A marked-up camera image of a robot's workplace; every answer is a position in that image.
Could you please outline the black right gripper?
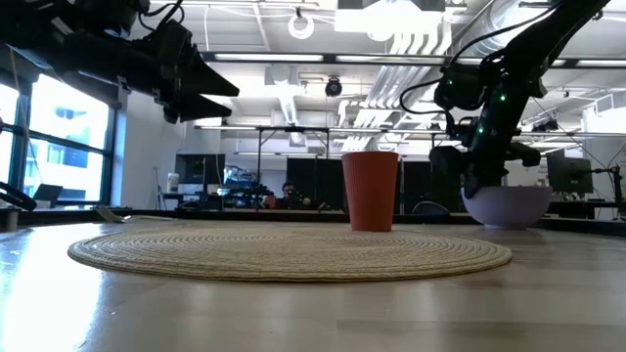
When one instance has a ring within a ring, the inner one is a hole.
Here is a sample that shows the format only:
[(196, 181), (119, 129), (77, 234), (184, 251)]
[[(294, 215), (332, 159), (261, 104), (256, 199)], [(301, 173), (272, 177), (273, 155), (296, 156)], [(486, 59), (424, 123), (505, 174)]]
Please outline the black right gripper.
[(451, 178), (463, 178), (464, 198), (473, 198), (483, 186), (499, 184), (509, 171), (506, 161), (521, 160), (524, 167), (537, 166), (540, 152), (519, 142), (496, 147), (489, 152), (461, 152), (455, 147), (435, 147), (429, 161), (437, 172)]

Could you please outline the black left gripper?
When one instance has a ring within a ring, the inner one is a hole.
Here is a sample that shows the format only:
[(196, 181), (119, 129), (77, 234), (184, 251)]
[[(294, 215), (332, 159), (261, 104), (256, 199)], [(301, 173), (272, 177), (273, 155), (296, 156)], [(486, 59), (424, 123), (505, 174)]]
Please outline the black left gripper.
[(238, 97), (240, 89), (208, 66), (196, 46), (192, 33), (181, 23), (168, 20), (149, 35), (149, 48), (156, 58), (159, 77), (156, 101), (163, 107), (167, 122), (193, 121), (203, 118), (225, 118), (232, 111), (200, 95), (183, 97), (182, 78), (187, 74), (187, 91), (205, 95)]

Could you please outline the light purple bowl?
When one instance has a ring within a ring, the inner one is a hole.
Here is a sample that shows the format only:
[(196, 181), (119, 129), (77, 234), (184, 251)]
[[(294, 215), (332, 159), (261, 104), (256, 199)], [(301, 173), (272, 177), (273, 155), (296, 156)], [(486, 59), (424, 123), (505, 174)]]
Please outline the light purple bowl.
[(548, 210), (553, 190), (539, 186), (490, 186), (471, 198), (461, 190), (469, 215), (486, 228), (525, 229)]

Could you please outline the orange ribbed cup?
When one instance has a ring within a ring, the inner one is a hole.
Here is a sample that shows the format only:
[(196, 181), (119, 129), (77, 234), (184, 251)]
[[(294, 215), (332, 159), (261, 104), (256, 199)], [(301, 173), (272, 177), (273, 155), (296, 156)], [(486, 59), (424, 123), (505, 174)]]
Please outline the orange ribbed cup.
[(391, 231), (398, 159), (392, 152), (357, 152), (341, 158), (352, 231)]

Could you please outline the black office chair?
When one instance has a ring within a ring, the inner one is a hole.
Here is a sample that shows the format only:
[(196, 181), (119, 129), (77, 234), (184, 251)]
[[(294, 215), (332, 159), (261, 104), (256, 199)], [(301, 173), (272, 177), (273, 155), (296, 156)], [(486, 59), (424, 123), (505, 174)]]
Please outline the black office chair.
[(418, 216), (437, 217), (449, 216), (450, 212), (445, 206), (437, 202), (423, 200), (413, 207), (412, 214)]

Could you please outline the black computer monitor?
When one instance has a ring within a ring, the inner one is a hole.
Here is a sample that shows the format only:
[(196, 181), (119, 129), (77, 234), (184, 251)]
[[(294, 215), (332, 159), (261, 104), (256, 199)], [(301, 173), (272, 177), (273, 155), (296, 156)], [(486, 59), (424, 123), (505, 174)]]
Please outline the black computer monitor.
[(555, 192), (590, 194), (594, 191), (590, 160), (548, 156), (547, 166), (548, 181)]
[(224, 182), (224, 154), (177, 154), (175, 172), (181, 184), (220, 185)]

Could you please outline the overhead light bar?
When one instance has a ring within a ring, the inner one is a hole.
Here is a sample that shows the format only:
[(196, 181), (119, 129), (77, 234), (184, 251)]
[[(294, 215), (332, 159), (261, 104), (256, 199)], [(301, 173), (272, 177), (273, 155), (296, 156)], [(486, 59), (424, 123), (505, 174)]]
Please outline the overhead light bar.
[[(312, 64), (351, 66), (446, 66), (449, 56), (388, 54), (306, 54), (271, 52), (201, 52), (207, 63), (228, 64)], [(558, 69), (626, 69), (626, 59), (558, 58)]]

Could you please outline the person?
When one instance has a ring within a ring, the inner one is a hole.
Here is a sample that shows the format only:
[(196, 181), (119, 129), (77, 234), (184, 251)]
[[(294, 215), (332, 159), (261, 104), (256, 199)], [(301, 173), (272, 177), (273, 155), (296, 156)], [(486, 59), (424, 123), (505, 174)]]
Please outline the person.
[(310, 199), (296, 189), (294, 184), (286, 182), (283, 187), (283, 197), (280, 198), (280, 207), (283, 209), (300, 209), (310, 203)]

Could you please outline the large glass window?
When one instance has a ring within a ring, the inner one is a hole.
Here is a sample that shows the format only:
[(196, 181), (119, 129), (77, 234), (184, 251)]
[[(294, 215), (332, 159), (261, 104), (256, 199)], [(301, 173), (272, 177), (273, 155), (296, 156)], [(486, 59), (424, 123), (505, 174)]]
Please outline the large glass window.
[(0, 182), (33, 197), (59, 186), (66, 204), (106, 200), (115, 110), (41, 74), (19, 89), (0, 83)]

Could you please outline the open laptop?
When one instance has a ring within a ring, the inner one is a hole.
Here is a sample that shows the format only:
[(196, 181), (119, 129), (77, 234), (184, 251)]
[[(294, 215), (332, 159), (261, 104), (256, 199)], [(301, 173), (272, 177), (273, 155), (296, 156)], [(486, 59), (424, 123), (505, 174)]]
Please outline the open laptop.
[(34, 200), (56, 202), (63, 191), (63, 186), (40, 184), (33, 196)]

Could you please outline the round woven straw placemat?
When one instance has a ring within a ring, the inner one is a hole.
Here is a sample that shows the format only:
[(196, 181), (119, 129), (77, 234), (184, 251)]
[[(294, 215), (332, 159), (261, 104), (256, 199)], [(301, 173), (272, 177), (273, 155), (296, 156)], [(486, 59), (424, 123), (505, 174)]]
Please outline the round woven straw placemat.
[(126, 230), (71, 244), (99, 269), (232, 282), (347, 283), (448, 277), (511, 262), (502, 245), (457, 235), (345, 226), (184, 226)]

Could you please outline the black metal rack frame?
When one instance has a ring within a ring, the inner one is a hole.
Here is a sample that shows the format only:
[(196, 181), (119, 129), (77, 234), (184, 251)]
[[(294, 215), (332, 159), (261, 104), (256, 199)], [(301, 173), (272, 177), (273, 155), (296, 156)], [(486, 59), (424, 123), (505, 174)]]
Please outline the black metal rack frame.
[(311, 133), (317, 137), (322, 145), (325, 147), (325, 159), (330, 156), (330, 128), (329, 127), (314, 127), (314, 126), (300, 126), (300, 125), (285, 125), (285, 126), (256, 126), (255, 130), (258, 132), (257, 143), (257, 163), (256, 163), (256, 186), (255, 197), (261, 196), (261, 153), (262, 146), (265, 142), (269, 141), (276, 132), (283, 131), (285, 133)]

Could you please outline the black aluminium table frame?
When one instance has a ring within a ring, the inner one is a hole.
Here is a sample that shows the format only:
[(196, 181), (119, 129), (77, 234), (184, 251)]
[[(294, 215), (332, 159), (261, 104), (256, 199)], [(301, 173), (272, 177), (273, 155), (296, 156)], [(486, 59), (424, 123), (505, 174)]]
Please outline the black aluminium table frame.
[[(299, 223), (347, 223), (349, 216), (343, 213), (311, 211), (173, 211), (119, 208), (112, 212), (122, 219), (128, 216), (153, 216), (185, 220), (256, 221)], [(103, 222), (105, 218), (97, 209), (43, 209), (17, 212), (19, 226), (47, 226), (69, 223)], [(395, 215), (395, 225), (475, 225), (477, 222), (467, 214), (449, 216)], [(626, 223), (616, 221), (583, 220), (567, 218), (542, 218), (531, 225), (533, 228), (554, 232), (570, 232), (619, 237), (626, 239)]]

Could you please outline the black partition wall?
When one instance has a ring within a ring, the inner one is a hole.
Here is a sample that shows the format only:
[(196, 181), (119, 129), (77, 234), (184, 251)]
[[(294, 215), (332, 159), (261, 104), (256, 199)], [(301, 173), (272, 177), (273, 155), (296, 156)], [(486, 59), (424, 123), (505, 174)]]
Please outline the black partition wall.
[[(287, 181), (315, 204), (331, 210), (348, 209), (340, 159), (289, 158)], [(463, 209), (460, 183), (431, 170), (428, 161), (399, 161), (396, 172), (395, 214), (412, 214), (421, 201), (433, 201), (451, 212)]]

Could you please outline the silver ventilation duct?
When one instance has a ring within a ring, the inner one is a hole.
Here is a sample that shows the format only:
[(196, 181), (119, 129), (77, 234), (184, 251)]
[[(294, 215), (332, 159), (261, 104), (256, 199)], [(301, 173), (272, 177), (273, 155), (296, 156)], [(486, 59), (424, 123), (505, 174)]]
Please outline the silver ventilation duct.
[(433, 100), (442, 108), (473, 109), (485, 95), (488, 76), (481, 62), (503, 50), (553, 6), (556, 0), (493, 0), (455, 46), (453, 58), (440, 69)]

